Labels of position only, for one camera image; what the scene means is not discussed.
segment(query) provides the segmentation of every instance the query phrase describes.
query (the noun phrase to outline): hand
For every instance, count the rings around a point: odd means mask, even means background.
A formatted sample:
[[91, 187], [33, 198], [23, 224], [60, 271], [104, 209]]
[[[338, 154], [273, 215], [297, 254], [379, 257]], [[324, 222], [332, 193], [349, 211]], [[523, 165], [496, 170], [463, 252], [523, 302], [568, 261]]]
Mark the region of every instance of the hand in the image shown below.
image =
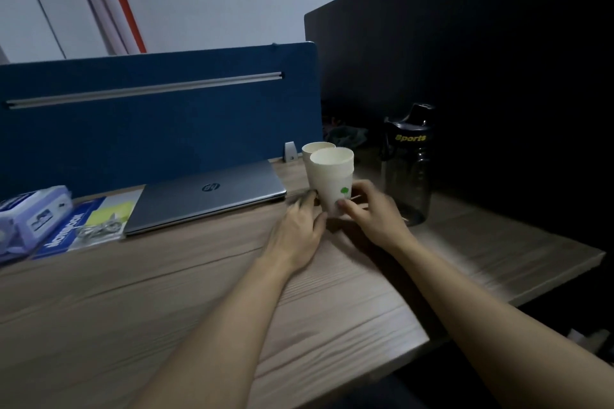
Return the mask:
[[266, 243], [263, 257], [273, 259], [288, 274], [303, 268], [313, 257], [320, 238], [326, 229], [326, 212], [313, 219], [313, 206], [316, 192], [307, 195], [288, 207], [271, 231]]
[[368, 210], [348, 199], [341, 199], [337, 204], [362, 228], [371, 242], [391, 254], [407, 242], [416, 242], [392, 197], [380, 192], [369, 180], [354, 181], [352, 195], [356, 194], [366, 196]]

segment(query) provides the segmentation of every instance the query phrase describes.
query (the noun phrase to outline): person's left hand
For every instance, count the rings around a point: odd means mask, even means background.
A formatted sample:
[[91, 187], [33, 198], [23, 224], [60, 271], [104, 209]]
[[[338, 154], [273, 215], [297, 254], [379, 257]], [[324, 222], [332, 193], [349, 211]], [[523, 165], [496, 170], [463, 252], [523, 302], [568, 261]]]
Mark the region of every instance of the person's left hand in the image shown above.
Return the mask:
[[326, 229], [326, 212], [313, 219], [316, 192], [307, 195], [288, 207], [286, 214], [275, 223], [265, 245], [263, 257], [269, 257], [293, 274], [303, 268], [313, 257], [320, 238]]

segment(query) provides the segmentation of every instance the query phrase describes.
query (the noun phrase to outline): silver metal strip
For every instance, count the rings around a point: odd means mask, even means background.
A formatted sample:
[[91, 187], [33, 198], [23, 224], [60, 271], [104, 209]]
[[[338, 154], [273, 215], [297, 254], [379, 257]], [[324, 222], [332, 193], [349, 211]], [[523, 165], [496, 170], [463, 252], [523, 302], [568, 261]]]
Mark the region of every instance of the silver metal strip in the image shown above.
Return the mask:
[[160, 94], [163, 92], [177, 92], [190, 89], [203, 89], [205, 87], [230, 86], [231, 84], [245, 84], [248, 82], [281, 80], [282, 73], [249, 74], [246, 76], [232, 76], [231, 78], [215, 78], [213, 80], [174, 82], [171, 84], [157, 84], [154, 86], [126, 87], [124, 89], [109, 89], [104, 91], [80, 92], [77, 94], [51, 95], [33, 97], [30, 99], [7, 100], [9, 109], [44, 107], [48, 105], [68, 104], [73, 102], [88, 102], [90, 100], [117, 99], [135, 95]]

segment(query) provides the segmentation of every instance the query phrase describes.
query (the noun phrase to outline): metal bracket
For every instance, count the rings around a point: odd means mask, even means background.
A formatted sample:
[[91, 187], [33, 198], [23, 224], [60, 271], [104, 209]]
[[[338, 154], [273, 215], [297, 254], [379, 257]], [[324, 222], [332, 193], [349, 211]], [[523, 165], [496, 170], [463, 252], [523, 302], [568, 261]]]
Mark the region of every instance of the metal bracket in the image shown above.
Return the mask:
[[293, 162], [298, 158], [294, 141], [284, 144], [284, 162]]

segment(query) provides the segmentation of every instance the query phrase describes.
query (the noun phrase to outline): laptop lid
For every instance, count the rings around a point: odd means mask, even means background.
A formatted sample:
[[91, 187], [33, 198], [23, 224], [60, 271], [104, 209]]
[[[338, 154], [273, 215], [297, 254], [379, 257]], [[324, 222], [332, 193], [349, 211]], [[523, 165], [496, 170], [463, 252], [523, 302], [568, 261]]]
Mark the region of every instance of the laptop lid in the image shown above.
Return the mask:
[[148, 184], [124, 233], [134, 235], [285, 195], [267, 160]]

